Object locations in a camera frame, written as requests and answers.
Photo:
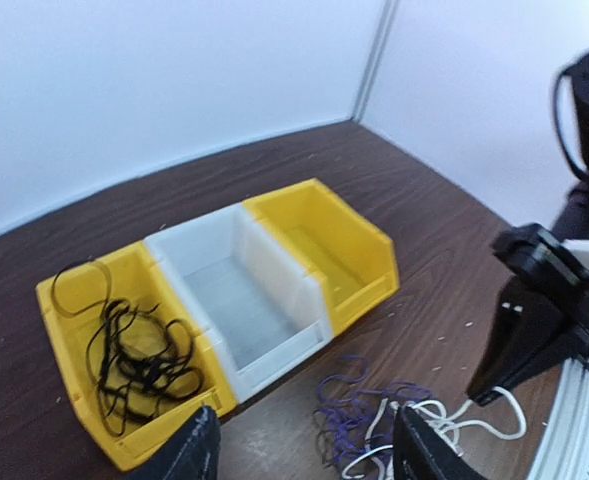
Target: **empty white bin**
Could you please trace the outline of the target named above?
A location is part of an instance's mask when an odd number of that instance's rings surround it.
[[[332,339],[318,282],[241,204],[145,239],[246,401]]]

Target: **white string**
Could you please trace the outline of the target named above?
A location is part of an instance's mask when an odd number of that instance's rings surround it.
[[[514,409],[514,413],[516,414],[516,419],[519,425],[518,430],[515,433],[503,433],[494,428],[489,423],[484,422],[483,420],[465,420],[463,422],[456,423],[455,420],[463,416],[465,412],[467,412],[467,410],[470,408],[470,406],[473,405],[474,402],[472,400],[466,400],[465,402],[463,402],[461,408],[459,408],[455,413],[453,413],[450,416],[447,416],[447,409],[445,408],[445,405],[443,405],[443,403],[439,402],[438,400],[425,400],[419,403],[409,403],[409,405],[415,410],[417,410],[419,413],[421,413],[424,417],[427,417],[427,424],[430,427],[432,427],[432,429],[438,434],[438,436],[441,437],[443,441],[460,457],[463,456],[463,449],[458,445],[461,428],[471,426],[482,427],[495,437],[500,438],[501,440],[517,440],[521,438],[523,435],[525,435],[525,433],[527,432],[527,420],[525,418],[525,414],[523,413],[523,409],[519,405],[518,400],[516,400],[516,397],[514,397],[514,395],[511,392],[504,389],[503,387],[494,387],[492,390],[503,395]],[[373,450],[370,450],[369,445],[372,432],[374,431],[374,428],[383,416],[386,404],[386,398],[381,400],[378,413],[376,414],[374,421],[369,426],[365,434],[366,452],[357,459],[353,460],[343,469],[343,471],[341,472],[341,477],[343,478],[343,480],[357,480],[365,478],[365,475],[363,474],[350,475],[348,472],[356,465],[358,465],[360,462],[368,458],[371,458],[371,460],[376,464],[376,466],[379,469],[378,480],[393,480],[393,458],[390,459],[387,468],[384,469],[383,462],[381,462],[379,458],[373,457],[373,455],[376,455],[378,452],[393,448],[393,445],[383,445]],[[398,411],[398,409],[400,408],[400,405],[396,401],[390,402],[389,406],[394,411]],[[428,407],[435,407],[437,412],[433,412]]]

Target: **wood grain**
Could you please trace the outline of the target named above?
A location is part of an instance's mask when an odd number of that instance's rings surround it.
[[[0,479],[121,478],[74,417],[39,315],[38,281],[164,224],[310,177],[393,238],[401,290],[251,406],[239,408],[223,427],[219,477],[336,478],[321,466],[311,413],[318,382],[345,368],[335,362],[340,354],[369,359],[372,387],[414,381],[457,408],[508,276],[488,248],[506,224],[421,163],[346,122],[133,180],[0,237]],[[523,440],[501,442],[465,431],[467,461],[490,479],[524,478],[557,383],[555,369],[516,390],[529,419]],[[505,430],[515,427],[504,402],[473,414]]]

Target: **empty yellow bin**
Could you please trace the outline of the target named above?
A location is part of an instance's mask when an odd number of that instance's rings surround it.
[[[175,318],[186,322],[195,346],[191,365],[200,368],[205,377],[201,393],[196,397],[183,403],[163,402],[160,416],[150,423],[138,426],[128,422],[124,435],[110,435],[99,411],[96,386],[86,367],[86,349],[100,326],[100,306],[68,318],[62,316],[52,303],[51,289],[54,279],[45,280],[37,286],[45,325],[74,411],[114,464],[120,470],[126,471],[147,460],[201,405],[209,405],[222,416],[236,406],[236,400],[206,336],[200,335],[199,329],[143,243],[138,242],[117,250],[99,261],[111,273],[110,298],[124,297],[144,309],[159,304],[154,314],[163,323],[167,324]],[[56,298],[68,311],[102,300],[105,295],[104,276],[90,264],[63,273],[56,283]],[[158,337],[149,335],[149,328],[151,327],[146,327],[146,322],[132,324],[132,328],[126,332],[128,344],[142,352],[153,349],[154,339]],[[181,333],[181,330],[175,327],[170,333],[184,352],[187,351],[190,340],[187,332]],[[98,365],[102,354],[102,339],[99,335],[89,351],[90,365]],[[140,396],[133,397],[131,401],[132,407],[137,410],[154,411],[153,399]],[[119,430],[120,419],[110,417],[107,421],[113,429]]]
[[[335,335],[398,290],[392,240],[320,181],[243,206],[319,281]]]

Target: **white wall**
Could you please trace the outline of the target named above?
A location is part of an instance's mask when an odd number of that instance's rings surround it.
[[[588,48],[589,2],[401,0],[363,123],[507,221],[549,225],[574,182],[550,86]]]
[[[0,0],[0,232],[350,117],[382,0]]]

